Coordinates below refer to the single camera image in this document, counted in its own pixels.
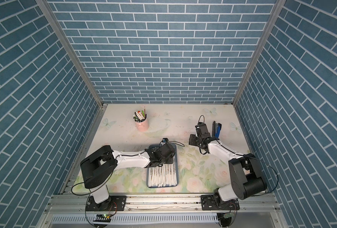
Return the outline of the straw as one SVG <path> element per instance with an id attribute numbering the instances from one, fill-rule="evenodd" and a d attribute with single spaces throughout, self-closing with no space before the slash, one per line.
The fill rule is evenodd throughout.
<path id="1" fill-rule="evenodd" d="M 149 178 L 148 178 L 148 186 L 151 187 L 152 186 L 152 176 L 154 174 L 154 169 L 153 168 L 149 168 Z"/>
<path id="2" fill-rule="evenodd" d="M 152 168 L 151 185 L 156 185 L 156 168 Z"/>

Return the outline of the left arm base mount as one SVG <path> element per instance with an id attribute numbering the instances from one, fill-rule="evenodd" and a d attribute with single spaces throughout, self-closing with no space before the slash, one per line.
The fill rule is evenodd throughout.
<path id="1" fill-rule="evenodd" d="M 127 196 L 125 195 L 112 195 L 107 200 L 96 203 L 93 196 L 89 196 L 85 206 L 86 212 L 90 211 L 124 211 Z"/>

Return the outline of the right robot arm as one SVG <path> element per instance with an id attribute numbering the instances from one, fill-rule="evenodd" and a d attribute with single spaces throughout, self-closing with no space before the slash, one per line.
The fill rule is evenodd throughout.
<path id="1" fill-rule="evenodd" d="M 243 154 L 225 146 L 212 136 L 204 122 L 195 126 L 196 134 L 191 134 L 189 145 L 196 146 L 202 154 L 210 154 L 229 167 L 230 183 L 216 190 L 219 203 L 235 199 L 246 199 L 267 188 L 261 170 L 261 161 L 253 154 Z"/>

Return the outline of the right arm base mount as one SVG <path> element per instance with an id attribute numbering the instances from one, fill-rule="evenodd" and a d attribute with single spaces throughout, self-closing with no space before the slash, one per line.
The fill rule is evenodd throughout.
<path id="1" fill-rule="evenodd" d="M 218 195 L 201 195 L 201 208 L 203 211 L 238 211 L 240 210 L 237 199 L 223 201 Z"/>

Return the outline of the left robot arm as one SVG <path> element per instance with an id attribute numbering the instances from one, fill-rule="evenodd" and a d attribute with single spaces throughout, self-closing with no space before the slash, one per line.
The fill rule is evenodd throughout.
<path id="1" fill-rule="evenodd" d="M 140 152 L 120 152 L 104 145 L 80 162 L 84 187 L 91 191 L 96 204 L 110 199 L 106 186 L 115 170 L 125 168 L 154 168 L 173 164 L 177 147 L 172 143 L 154 144 Z"/>

